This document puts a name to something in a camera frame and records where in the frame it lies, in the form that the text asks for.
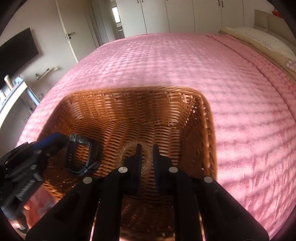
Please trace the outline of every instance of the beige blanket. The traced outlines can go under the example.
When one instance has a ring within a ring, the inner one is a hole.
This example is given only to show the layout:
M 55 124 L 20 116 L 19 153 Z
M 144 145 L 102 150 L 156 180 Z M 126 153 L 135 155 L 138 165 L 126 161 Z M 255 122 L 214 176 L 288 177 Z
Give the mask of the beige blanket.
M 296 84 L 296 72 L 293 70 L 289 69 L 286 66 L 286 63 L 289 61 L 288 58 L 285 56 L 275 53 L 264 47 L 263 45 L 257 43 L 256 41 L 245 37 L 241 34 L 238 34 L 236 32 L 232 32 L 228 30 L 227 28 L 222 28 L 221 32 L 224 34 L 228 34 L 236 39 L 238 39 L 240 42 L 250 46 L 252 49 L 256 50 L 258 53 L 266 57 L 270 62 L 272 62 L 276 67 L 281 69 L 284 73 L 286 73 L 289 78 Z

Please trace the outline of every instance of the orange object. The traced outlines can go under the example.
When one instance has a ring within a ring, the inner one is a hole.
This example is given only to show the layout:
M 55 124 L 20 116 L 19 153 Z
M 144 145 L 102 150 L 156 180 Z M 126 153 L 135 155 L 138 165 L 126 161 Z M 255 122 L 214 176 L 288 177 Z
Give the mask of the orange object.
M 283 18 L 283 16 L 278 12 L 278 10 L 276 10 L 276 8 L 274 8 L 274 10 L 272 11 L 272 14 L 280 18 Z

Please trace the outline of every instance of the pillowcase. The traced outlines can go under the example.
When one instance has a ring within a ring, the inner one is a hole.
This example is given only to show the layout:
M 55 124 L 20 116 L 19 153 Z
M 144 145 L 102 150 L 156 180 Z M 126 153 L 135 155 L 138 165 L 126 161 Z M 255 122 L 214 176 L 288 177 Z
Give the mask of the pillowcase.
M 227 28 L 229 31 L 250 38 L 274 53 L 279 53 L 288 59 L 296 60 L 293 51 L 276 37 L 250 27 Z

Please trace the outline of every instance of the television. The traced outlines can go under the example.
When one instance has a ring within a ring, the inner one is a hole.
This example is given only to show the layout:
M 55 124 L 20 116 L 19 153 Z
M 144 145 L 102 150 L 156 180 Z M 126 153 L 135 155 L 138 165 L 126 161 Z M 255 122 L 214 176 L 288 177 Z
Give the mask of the television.
M 18 33 L 0 46 L 0 88 L 4 77 L 13 77 L 25 64 L 39 54 L 30 28 Z

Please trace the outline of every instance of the wicker basket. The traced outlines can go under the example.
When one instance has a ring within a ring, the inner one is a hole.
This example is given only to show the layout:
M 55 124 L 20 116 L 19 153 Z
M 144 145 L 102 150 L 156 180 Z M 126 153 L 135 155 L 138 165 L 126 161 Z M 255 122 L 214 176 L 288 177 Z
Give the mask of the wicker basket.
M 102 163 L 94 176 L 103 177 L 118 166 L 118 154 L 130 141 L 142 141 L 171 158 L 190 176 L 216 177 L 213 118 L 205 97 L 186 87 L 140 87 L 71 94 L 53 111 L 39 139 L 52 133 L 81 134 L 103 145 Z M 79 147 L 76 160 L 86 163 L 88 149 Z M 121 237 L 160 240 L 172 237 L 172 197 L 155 191 L 153 164 L 142 175 L 138 197 L 124 197 Z M 65 151 L 50 158 L 45 187 L 60 199 L 82 177 L 65 169 Z

